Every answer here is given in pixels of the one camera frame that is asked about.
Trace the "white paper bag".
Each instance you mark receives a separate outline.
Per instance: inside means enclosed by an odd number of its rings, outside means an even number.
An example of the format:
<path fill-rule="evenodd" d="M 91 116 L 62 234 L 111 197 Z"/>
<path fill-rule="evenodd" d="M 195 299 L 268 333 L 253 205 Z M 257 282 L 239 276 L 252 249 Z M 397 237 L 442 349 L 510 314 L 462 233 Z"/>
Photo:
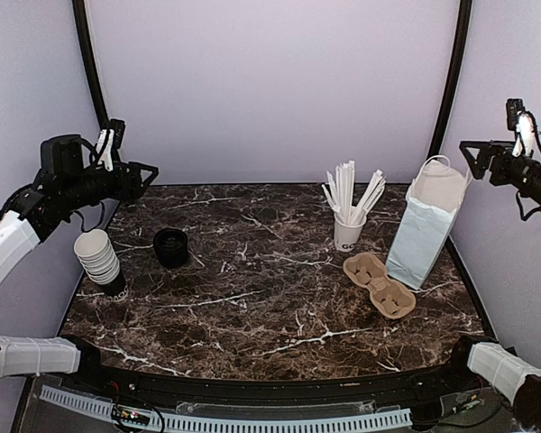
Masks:
<path fill-rule="evenodd" d="M 471 173 L 462 174 L 444 155 L 428 158 L 408 187 L 407 207 L 386 266 L 395 280 L 421 291 L 462 206 Z"/>

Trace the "stack of paper cups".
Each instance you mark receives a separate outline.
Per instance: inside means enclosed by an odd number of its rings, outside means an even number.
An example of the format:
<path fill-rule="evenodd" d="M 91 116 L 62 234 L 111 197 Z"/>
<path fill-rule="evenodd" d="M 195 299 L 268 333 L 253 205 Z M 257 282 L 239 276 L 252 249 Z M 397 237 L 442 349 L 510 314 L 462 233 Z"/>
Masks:
<path fill-rule="evenodd" d="M 74 243 L 74 253 L 87 277 L 114 300 L 128 292 L 121 264 L 106 231 L 93 229 L 81 234 Z"/>

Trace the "stack of black lids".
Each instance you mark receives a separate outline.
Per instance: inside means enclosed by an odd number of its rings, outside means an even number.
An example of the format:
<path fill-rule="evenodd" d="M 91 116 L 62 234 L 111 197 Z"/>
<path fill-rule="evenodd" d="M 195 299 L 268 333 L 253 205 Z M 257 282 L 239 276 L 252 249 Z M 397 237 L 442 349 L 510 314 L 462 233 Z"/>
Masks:
<path fill-rule="evenodd" d="M 153 237 L 153 250 L 157 260 L 167 269 L 176 269 L 188 261 L 188 236 L 175 228 L 163 228 Z"/>

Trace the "brown cardboard cup carrier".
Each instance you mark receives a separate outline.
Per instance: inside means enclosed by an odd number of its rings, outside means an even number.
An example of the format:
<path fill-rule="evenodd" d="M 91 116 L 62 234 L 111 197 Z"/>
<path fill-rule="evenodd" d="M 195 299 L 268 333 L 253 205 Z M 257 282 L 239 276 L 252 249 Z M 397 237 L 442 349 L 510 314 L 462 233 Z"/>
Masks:
<path fill-rule="evenodd" d="M 353 284 L 369 292 L 373 306 L 388 319 L 405 317 L 415 309 L 415 295 L 400 281 L 388 275 L 385 264 L 373 253 L 347 258 L 343 270 Z"/>

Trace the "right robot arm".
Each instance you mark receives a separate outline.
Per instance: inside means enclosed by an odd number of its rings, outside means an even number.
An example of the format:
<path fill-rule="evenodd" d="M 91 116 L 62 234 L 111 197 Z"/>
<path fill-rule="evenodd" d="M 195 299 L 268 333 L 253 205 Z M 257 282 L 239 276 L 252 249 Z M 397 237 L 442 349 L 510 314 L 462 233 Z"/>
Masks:
<path fill-rule="evenodd" d="M 517 189 L 516 201 L 529 198 L 537 206 L 529 212 L 519 210 L 526 221 L 541 214 L 541 163 L 522 154 L 512 154 L 511 142 L 462 141 L 459 149 L 473 177 L 481 180 L 491 174 L 494 186 L 511 185 Z M 463 390 L 476 375 L 487 381 L 511 404 L 512 412 L 524 427 L 541 427 L 541 369 L 506 351 L 501 345 L 480 342 L 469 346 L 468 357 L 458 357 L 446 366 L 442 383 L 452 392 Z"/>

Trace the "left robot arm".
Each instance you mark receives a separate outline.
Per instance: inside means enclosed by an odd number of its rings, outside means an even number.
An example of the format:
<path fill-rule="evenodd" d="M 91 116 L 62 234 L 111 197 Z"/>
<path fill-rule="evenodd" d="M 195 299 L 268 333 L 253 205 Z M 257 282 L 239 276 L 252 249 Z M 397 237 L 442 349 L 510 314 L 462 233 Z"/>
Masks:
<path fill-rule="evenodd" d="M 16 190 L 0 211 L 0 285 L 73 213 L 108 198 L 140 198 L 158 175 L 158 168 L 139 162 L 118 162 L 112 170 L 87 168 L 67 179 L 39 171 L 35 181 Z M 79 337 L 0 336 L 0 378 L 43 373 L 73 374 L 90 393 L 103 392 L 109 385 L 99 349 Z"/>

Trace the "white cup holding straws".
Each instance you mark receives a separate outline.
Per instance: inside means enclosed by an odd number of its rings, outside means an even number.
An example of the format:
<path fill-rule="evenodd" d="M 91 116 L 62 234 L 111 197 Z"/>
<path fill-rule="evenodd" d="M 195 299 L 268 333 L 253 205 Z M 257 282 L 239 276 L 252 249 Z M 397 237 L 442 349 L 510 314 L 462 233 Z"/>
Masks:
<path fill-rule="evenodd" d="M 335 213 L 334 245 L 340 252 L 351 252 L 357 244 L 362 229 L 367 221 L 367 216 L 355 225 L 348 225 L 343 222 L 340 216 Z"/>

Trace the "green circuit board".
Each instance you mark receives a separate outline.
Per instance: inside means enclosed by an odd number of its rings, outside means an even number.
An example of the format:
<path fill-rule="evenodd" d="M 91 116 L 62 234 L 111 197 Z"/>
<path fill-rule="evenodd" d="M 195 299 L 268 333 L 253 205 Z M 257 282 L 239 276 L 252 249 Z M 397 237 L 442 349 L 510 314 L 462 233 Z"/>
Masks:
<path fill-rule="evenodd" d="M 151 418 L 135 408 L 114 405 L 111 409 L 111 419 L 119 425 L 147 427 Z"/>

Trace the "left black frame post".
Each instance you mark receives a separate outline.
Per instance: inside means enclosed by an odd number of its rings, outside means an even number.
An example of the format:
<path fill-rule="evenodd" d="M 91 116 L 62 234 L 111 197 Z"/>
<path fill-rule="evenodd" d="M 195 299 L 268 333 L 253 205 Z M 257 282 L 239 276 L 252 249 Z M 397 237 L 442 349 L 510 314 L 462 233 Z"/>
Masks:
<path fill-rule="evenodd" d="M 94 107 L 97 123 L 103 127 L 109 120 L 103 89 L 98 76 L 94 48 L 91 40 L 85 0 L 72 0 L 72 9 L 78 45 L 85 71 L 91 102 Z"/>

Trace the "black front table rail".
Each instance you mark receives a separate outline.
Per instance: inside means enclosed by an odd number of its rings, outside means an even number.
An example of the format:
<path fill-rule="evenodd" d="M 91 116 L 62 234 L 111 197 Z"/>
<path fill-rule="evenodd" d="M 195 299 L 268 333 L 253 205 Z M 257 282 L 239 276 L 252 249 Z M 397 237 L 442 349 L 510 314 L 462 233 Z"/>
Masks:
<path fill-rule="evenodd" d="M 455 374 L 446 365 L 403 373 L 334 380 L 253 382 L 183 378 L 137 373 L 114 367 L 101 369 L 103 380 L 92 382 L 75 374 L 63 375 L 61 384 L 124 401 L 141 399 L 160 407 L 181 402 L 238 405 L 295 405 L 375 401 L 419 405 L 458 391 L 479 388 L 472 373 Z"/>

